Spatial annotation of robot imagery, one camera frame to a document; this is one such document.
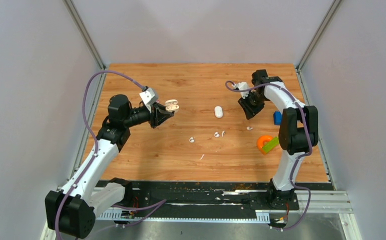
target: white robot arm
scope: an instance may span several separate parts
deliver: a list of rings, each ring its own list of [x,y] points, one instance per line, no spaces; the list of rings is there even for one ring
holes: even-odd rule
[[[134,108],[125,95],[110,98],[109,115],[97,134],[98,149],[96,145],[93,147],[87,160],[60,191],[50,191],[45,198],[50,229],[55,229],[55,220],[60,215],[59,231],[83,239],[91,232],[97,216],[116,203],[132,199],[132,183],[120,178],[110,180],[105,188],[92,193],[104,170],[128,140],[130,127],[148,122],[155,128],[179,109],[176,100],[166,101],[165,105],[157,103],[157,94],[148,87],[140,97],[142,106]]]
[[[275,176],[271,179],[268,189],[268,203],[271,206],[283,205],[294,194],[294,185],[300,164],[305,153],[309,152],[308,138],[312,146],[318,143],[318,111],[315,106],[306,106],[294,97],[285,87],[282,80],[275,76],[269,77],[266,70],[257,70],[252,74],[254,87],[246,82],[234,84],[226,82],[228,89],[240,92],[239,103],[250,119],[264,108],[265,101],[271,101],[282,112],[280,131],[278,134],[280,146],[283,149],[281,160]],[[297,127],[298,121],[303,121],[304,113],[307,136],[304,127]]]

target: white plastic piece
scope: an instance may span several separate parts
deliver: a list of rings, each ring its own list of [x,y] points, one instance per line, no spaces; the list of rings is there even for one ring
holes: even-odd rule
[[[167,106],[165,109],[168,112],[175,112],[176,113],[179,110],[179,106],[178,105],[170,105],[170,106]]]
[[[242,82],[237,83],[236,85],[233,85],[233,88],[239,89],[239,90],[246,90],[246,89],[249,89],[250,87],[247,84],[247,82],[245,82],[245,81],[243,82],[242,81]],[[241,92],[240,94],[241,94],[241,97],[243,99],[245,99],[247,96],[249,96],[249,92],[248,91]]]
[[[94,208],[94,214],[96,216],[100,216],[109,208],[109,206],[113,205],[117,201],[120,201],[120,199],[123,199],[124,195],[124,186],[115,182],[110,182],[106,185],[106,187],[91,196],[90,203],[88,205]]]
[[[222,118],[224,116],[224,112],[222,111],[221,106],[216,106],[213,111],[215,112],[215,117],[217,118]]]
[[[165,102],[165,106],[171,106],[171,105],[177,105],[177,104],[178,104],[178,100],[176,99],[167,100]]]
[[[175,112],[176,113],[179,110],[178,100],[176,100],[176,99],[167,100],[165,102],[165,106],[166,106],[166,111],[168,111],[168,112]]]

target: white wall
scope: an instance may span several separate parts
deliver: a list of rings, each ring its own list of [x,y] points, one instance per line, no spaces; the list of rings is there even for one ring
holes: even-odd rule
[[[97,70],[62,1],[0,0],[0,239],[38,239],[65,181]]]
[[[106,64],[297,64],[331,2],[74,0]]]
[[[386,239],[386,1],[343,1],[303,73],[362,238]]]

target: wooden table surface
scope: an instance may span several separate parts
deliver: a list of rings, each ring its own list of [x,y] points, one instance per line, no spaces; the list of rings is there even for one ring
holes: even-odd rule
[[[110,69],[152,87],[161,102],[177,99],[180,110],[156,129],[148,123],[130,128],[128,142],[102,179],[267,182],[274,176],[281,147],[267,155],[256,147],[261,135],[278,136],[279,126],[274,125],[272,118],[274,104],[266,102],[257,116],[246,120],[237,103],[240,94],[227,90],[224,83],[232,80],[252,85],[251,74],[267,69],[268,75],[279,76],[293,95],[303,101],[292,64],[112,64]],[[133,107],[137,107],[138,93],[140,89],[128,80],[108,74],[93,131],[97,133],[100,129],[113,95],[127,95]],[[222,106],[223,118],[214,116],[215,106]],[[215,132],[222,131],[226,132],[224,137],[214,137]],[[194,143],[189,142],[190,137],[195,137]],[[89,139],[87,152],[93,143]],[[327,182],[318,147],[305,158],[296,180]]]

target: orange ring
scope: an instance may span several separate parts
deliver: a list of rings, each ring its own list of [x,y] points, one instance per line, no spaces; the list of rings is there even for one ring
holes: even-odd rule
[[[258,141],[256,141],[256,146],[258,147],[259,151],[263,154],[266,154],[263,150],[262,147],[269,141],[272,140],[272,137],[269,135],[263,135],[258,138]]]

